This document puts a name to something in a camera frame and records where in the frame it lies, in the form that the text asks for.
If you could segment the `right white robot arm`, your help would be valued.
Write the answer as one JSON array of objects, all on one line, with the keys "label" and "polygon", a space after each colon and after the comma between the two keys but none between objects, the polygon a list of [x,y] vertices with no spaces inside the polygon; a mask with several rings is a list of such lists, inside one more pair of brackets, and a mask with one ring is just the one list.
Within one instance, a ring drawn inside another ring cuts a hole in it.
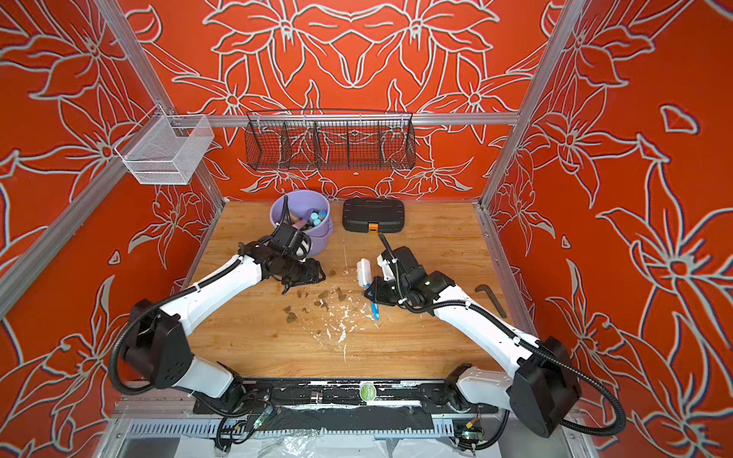
[{"label": "right white robot arm", "polygon": [[[382,272],[368,283],[367,299],[450,324],[504,370],[504,376],[498,377],[471,364],[462,366],[454,380],[460,400],[507,410],[543,438],[558,427],[595,437],[614,436],[625,429],[627,417],[618,397],[597,378],[575,368],[560,341],[541,341],[511,326],[444,273],[427,273],[406,246],[386,244],[377,263]],[[611,406],[616,414],[611,425],[588,427],[568,419],[582,397],[582,385],[593,387]]]}]

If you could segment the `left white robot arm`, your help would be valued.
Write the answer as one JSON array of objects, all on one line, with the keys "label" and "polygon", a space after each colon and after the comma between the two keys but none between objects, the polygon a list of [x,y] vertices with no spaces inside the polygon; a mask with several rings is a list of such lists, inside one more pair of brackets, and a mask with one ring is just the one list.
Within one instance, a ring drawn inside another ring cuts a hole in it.
[{"label": "left white robot arm", "polygon": [[311,245],[304,231],[279,223],[272,234],[239,244],[232,258],[202,280],[158,303],[137,303],[111,350],[112,386],[124,395],[178,389],[225,397],[235,387],[235,373],[195,356],[188,337],[220,307],[263,281],[273,279],[285,292],[323,282],[320,261],[309,257]]}]

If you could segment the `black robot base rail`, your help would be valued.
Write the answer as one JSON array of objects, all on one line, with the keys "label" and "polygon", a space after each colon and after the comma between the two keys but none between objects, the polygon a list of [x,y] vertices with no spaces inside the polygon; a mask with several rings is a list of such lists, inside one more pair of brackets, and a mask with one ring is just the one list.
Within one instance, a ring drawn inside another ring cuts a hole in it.
[{"label": "black robot base rail", "polygon": [[267,431],[326,429],[327,431],[420,431],[433,428],[433,416],[493,415],[495,406],[456,406],[442,380],[371,382],[375,398],[367,399],[366,380],[246,379],[244,389],[265,398],[275,413],[265,421]]}]

